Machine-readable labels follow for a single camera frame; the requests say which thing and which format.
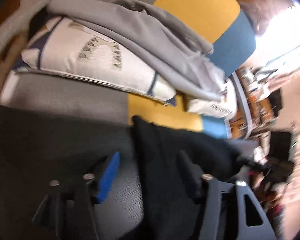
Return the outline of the wooden desk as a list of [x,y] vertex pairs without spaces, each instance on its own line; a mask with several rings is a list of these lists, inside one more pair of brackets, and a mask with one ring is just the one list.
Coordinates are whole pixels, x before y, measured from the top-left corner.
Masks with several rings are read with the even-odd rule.
[[239,68],[231,76],[236,97],[237,113],[230,119],[232,137],[235,139],[250,139],[259,137],[270,131],[274,113],[268,98],[262,98],[263,88],[249,91],[250,82],[247,70]]

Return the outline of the white printed cushion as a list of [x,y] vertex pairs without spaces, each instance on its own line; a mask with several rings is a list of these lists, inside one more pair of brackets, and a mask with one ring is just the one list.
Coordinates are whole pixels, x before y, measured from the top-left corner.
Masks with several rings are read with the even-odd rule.
[[55,74],[177,104],[175,88],[142,59],[69,18],[48,20],[22,50],[13,70]]

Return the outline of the grey hoodie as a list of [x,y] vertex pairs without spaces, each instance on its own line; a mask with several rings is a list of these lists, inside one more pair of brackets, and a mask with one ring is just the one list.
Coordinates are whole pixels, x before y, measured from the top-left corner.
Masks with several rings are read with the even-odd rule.
[[52,0],[47,9],[119,42],[176,90],[221,100],[224,72],[207,58],[213,45],[169,12],[136,0]]

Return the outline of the black television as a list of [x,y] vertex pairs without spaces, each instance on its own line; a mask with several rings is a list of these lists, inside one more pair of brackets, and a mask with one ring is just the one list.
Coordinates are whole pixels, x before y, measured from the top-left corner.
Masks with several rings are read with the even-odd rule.
[[271,92],[270,96],[268,96],[268,99],[271,104],[271,109],[273,111],[273,114],[277,118],[279,116],[279,112],[283,108],[281,89],[279,88]]

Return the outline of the dark navy knit sweater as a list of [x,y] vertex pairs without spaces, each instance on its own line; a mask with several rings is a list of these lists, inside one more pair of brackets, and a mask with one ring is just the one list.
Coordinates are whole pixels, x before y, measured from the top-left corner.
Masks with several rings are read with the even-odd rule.
[[132,121],[144,217],[123,239],[197,239],[201,175],[227,181],[238,174],[239,149],[227,140],[158,126],[137,115]]

